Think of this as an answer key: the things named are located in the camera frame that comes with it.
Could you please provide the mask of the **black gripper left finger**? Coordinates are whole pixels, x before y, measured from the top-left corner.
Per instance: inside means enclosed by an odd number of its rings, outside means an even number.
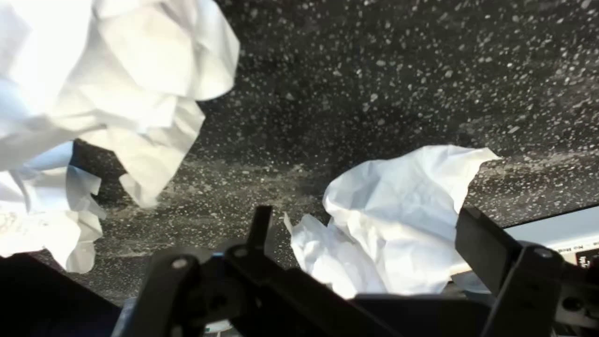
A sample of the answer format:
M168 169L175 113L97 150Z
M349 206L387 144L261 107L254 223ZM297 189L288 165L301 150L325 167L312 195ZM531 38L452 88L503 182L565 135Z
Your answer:
M241 337L293 337L293 315L265 289L278 272L263 255L271 212L256 206L247 240L207 259L159 253L110 337L203 337L218 322Z

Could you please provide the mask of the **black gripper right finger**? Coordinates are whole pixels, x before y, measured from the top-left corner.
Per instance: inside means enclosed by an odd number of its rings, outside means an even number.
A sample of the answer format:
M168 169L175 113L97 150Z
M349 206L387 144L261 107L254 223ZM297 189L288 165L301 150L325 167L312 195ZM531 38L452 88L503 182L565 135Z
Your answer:
M454 249L494 302L481 337L599 337L597 268L522 244L475 208L462 208Z

